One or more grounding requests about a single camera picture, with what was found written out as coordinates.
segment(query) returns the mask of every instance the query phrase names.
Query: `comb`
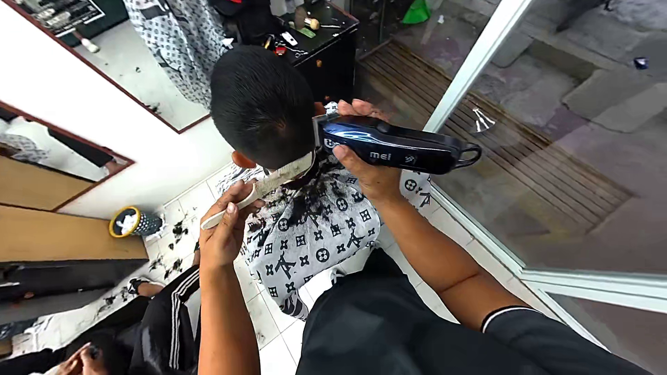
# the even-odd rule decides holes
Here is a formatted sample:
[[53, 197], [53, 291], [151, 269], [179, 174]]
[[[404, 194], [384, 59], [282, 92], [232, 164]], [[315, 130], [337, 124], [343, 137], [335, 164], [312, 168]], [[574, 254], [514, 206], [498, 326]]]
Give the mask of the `comb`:
[[[276, 169], [271, 172], [266, 178], [263, 178], [255, 182], [252, 186], [252, 192], [244, 200], [236, 204], [239, 210], [248, 206], [250, 203], [254, 202], [267, 195], [268, 193], [276, 190], [283, 183], [290, 182], [295, 179], [299, 174], [307, 172], [315, 161], [315, 152], [311, 151], [305, 156], [302, 156], [295, 161]], [[203, 230], [211, 229], [217, 224], [220, 224], [222, 217], [224, 216], [225, 211], [218, 212], [217, 214], [206, 219], [201, 223], [201, 228]]]

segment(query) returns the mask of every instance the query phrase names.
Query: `patterned barber cape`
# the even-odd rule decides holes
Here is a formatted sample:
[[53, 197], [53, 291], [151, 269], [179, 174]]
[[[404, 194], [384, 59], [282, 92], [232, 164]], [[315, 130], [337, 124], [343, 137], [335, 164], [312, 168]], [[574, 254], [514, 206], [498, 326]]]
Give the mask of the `patterned barber cape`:
[[[261, 167], [232, 170], [217, 183], [218, 196], [239, 179], [266, 175]], [[413, 206], [430, 205], [430, 176], [403, 171], [401, 193]], [[335, 156], [318, 153], [309, 173], [264, 198], [266, 206], [245, 223], [241, 254], [256, 280], [281, 310], [305, 320], [298, 290], [308, 280], [378, 237], [381, 219], [354, 177]]]
[[227, 51], [220, 16], [207, 0], [123, 0], [132, 26], [169, 79], [209, 108], [211, 73]]

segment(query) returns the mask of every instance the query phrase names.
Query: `hand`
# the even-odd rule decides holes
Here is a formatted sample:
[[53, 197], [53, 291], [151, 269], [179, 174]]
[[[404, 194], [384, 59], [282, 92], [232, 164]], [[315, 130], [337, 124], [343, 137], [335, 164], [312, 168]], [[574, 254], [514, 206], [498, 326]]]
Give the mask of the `hand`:
[[80, 354], [81, 361], [83, 362], [83, 371], [82, 375], [107, 375], [107, 369], [104, 367], [104, 353], [102, 349], [97, 348], [97, 355], [93, 359], [90, 355], [91, 343], [88, 343], [83, 346], [83, 351]]
[[98, 349], [99, 355], [93, 359], [88, 351], [90, 345], [91, 343], [88, 343], [80, 347], [66, 361], [58, 365], [56, 375], [107, 375], [102, 351]]
[[211, 206], [201, 219], [203, 223], [211, 216], [225, 210], [222, 221], [217, 226], [201, 230], [199, 233], [199, 249], [201, 250], [202, 270], [228, 266], [239, 255], [243, 242], [245, 219], [249, 214], [259, 211], [264, 206], [263, 200], [256, 200], [239, 211], [236, 203], [242, 201], [252, 192], [254, 180], [237, 181]]
[[[375, 117], [387, 121], [387, 116], [371, 103], [354, 99], [352, 104], [345, 101], [338, 102], [338, 113], [341, 115], [356, 115]], [[362, 193], [374, 204], [391, 202], [403, 199], [399, 189], [401, 170], [382, 165], [370, 165], [361, 160], [348, 146], [337, 145], [333, 154], [352, 174], [359, 179]]]

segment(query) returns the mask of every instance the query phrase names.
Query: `hair clipper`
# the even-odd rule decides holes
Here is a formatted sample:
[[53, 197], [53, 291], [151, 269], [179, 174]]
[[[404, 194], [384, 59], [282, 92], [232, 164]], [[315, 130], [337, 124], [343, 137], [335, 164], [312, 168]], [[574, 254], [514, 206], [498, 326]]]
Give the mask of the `hair clipper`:
[[[447, 135], [390, 125], [380, 119], [332, 113], [313, 117], [315, 143], [330, 153], [336, 145], [352, 148], [366, 163], [445, 174], [472, 165], [482, 148]], [[462, 159], [464, 152], [474, 155]]]

